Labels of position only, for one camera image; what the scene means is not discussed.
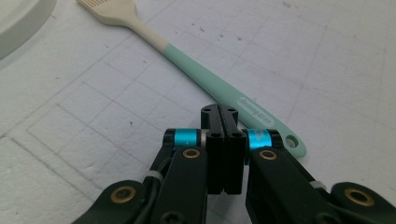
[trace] brush bristle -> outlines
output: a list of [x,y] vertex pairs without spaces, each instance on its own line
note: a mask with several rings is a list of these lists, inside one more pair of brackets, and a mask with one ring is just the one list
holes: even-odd
[[102,3],[108,2],[110,0],[79,0],[79,1],[87,4],[89,7],[97,7]]

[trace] white plate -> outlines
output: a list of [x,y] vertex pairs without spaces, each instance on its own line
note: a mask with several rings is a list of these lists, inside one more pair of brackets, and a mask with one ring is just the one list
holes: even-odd
[[0,59],[41,27],[55,3],[56,0],[0,0]]

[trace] mint green handle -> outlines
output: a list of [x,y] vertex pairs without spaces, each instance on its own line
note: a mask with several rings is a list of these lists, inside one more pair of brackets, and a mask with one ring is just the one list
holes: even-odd
[[297,134],[244,93],[171,44],[166,46],[163,54],[220,104],[229,105],[237,109],[239,119],[248,128],[276,129],[281,134],[285,148],[291,155],[301,158],[306,154],[305,145]]

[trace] silicone brush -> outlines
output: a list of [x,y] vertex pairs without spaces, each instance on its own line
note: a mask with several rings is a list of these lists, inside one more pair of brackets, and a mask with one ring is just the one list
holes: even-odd
[[239,111],[239,119],[250,129],[276,129],[282,136],[285,148],[296,158],[306,153],[303,141],[284,123],[266,111],[244,93],[213,74],[194,59],[168,43],[149,29],[137,17],[134,0],[77,0],[91,14],[106,25],[125,26],[146,39],[216,101]]

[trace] table surface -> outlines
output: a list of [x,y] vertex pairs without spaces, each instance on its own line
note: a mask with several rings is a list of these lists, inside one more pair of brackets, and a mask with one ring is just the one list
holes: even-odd
[[[328,189],[396,205],[396,3],[137,0],[139,17],[305,142]],[[58,1],[0,61],[0,220],[70,223],[101,191],[142,180],[167,128],[215,103],[135,33]],[[245,186],[248,169],[245,171]],[[249,223],[245,196],[209,196],[207,223]]]

